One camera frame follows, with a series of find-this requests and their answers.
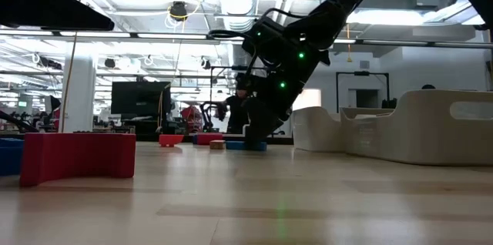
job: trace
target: blue foam mat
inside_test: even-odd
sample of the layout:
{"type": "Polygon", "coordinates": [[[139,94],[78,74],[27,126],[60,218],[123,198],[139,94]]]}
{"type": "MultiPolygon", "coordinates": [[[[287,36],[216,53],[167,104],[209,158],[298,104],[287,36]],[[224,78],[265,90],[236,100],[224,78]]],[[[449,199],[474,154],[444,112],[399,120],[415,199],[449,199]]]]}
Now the blue foam mat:
{"type": "Polygon", "coordinates": [[[265,151],[267,150],[267,143],[259,142],[245,146],[244,141],[226,141],[226,149],[265,151]]]}
{"type": "Polygon", "coordinates": [[[24,140],[0,139],[0,176],[12,176],[21,173],[23,149],[24,140]]]}
{"type": "Polygon", "coordinates": [[[24,140],[14,138],[0,138],[1,148],[19,148],[24,146],[24,140]]]}

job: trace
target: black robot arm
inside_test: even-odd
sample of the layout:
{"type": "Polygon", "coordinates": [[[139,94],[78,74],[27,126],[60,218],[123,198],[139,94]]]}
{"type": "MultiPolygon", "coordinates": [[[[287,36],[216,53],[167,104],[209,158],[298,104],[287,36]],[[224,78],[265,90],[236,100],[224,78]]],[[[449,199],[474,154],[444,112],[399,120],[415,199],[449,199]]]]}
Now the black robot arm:
{"type": "MultiPolygon", "coordinates": [[[[318,62],[330,64],[327,48],[346,25],[347,17],[363,0],[326,0],[308,16],[299,17],[278,9],[270,9],[245,33],[211,31],[211,37],[244,37],[243,49],[253,56],[250,67],[257,58],[267,67],[267,77],[262,84],[252,84],[254,77],[247,70],[247,86],[255,86],[257,95],[245,102],[250,117],[247,139],[265,138],[290,115],[290,107],[318,62]],[[272,11],[300,18],[286,27],[267,17],[272,11]]],[[[493,25],[493,8],[490,0],[470,0],[485,20],[493,25]]]]}

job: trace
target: floor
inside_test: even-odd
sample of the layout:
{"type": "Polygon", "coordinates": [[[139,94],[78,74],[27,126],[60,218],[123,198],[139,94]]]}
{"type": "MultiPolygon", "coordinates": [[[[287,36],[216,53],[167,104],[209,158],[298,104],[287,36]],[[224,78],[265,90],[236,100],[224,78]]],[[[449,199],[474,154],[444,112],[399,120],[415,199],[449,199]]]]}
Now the floor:
{"type": "Polygon", "coordinates": [[[493,244],[493,168],[139,143],[132,180],[17,180],[1,245],[493,244]]]}

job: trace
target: fluorescent light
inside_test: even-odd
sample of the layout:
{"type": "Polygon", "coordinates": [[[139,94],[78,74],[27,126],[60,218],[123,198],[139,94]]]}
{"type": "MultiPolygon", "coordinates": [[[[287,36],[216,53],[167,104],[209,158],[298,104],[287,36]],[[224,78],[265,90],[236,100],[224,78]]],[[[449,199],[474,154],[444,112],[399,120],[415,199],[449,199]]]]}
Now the fluorescent light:
{"type": "Polygon", "coordinates": [[[61,36],[75,36],[75,32],[60,32],[61,36]]]}
{"type": "MultiPolygon", "coordinates": [[[[62,36],[75,36],[75,32],[60,32],[62,36]]],[[[130,38],[130,33],[126,32],[78,32],[79,37],[116,37],[116,38],[130,38]]]]}
{"type": "Polygon", "coordinates": [[[351,39],[335,39],[334,44],[354,44],[356,40],[351,39]]]}
{"type": "Polygon", "coordinates": [[[427,45],[427,42],[416,41],[389,41],[389,40],[364,40],[365,45],[427,45]]]}
{"type": "Polygon", "coordinates": [[[231,38],[220,38],[220,37],[215,37],[217,40],[226,40],[226,41],[243,41],[245,38],[243,37],[231,37],[231,38]]]}
{"type": "Polygon", "coordinates": [[[422,25],[423,16],[408,10],[358,10],[347,17],[347,23],[367,25],[422,25]]]}
{"type": "Polygon", "coordinates": [[[436,42],[436,46],[464,49],[493,49],[491,43],[473,43],[473,42],[436,42]]]}
{"type": "Polygon", "coordinates": [[[50,36],[51,32],[42,30],[0,30],[0,35],[37,35],[50,36]]]}
{"type": "Polygon", "coordinates": [[[0,98],[0,102],[17,102],[16,98],[0,98]]]}
{"type": "Polygon", "coordinates": [[[139,38],[150,39],[190,39],[190,40],[205,40],[207,36],[198,34],[153,34],[153,33],[140,33],[139,38]]]}

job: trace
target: column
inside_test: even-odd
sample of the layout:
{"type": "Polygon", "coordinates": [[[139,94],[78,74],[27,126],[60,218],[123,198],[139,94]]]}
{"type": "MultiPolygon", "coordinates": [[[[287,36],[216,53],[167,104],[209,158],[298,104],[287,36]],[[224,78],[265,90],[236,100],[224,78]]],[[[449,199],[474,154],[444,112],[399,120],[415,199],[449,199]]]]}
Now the column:
{"type": "Polygon", "coordinates": [[[70,82],[69,67],[72,59],[73,43],[67,43],[65,66],[63,69],[63,93],[59,133],[92,131],[94,92],[96,90],[96,70],[98,53],[91,44],[78,43],[73,57],[70,82]],[[63,101],[67,96],[65,108],[63,101]]]}
{"type": "Polygon", "coordinates": [[[17,102],[17,113],[22,114],[23,112],[32,115],[32,96],[27,96],[21,94],[17,102]]]}

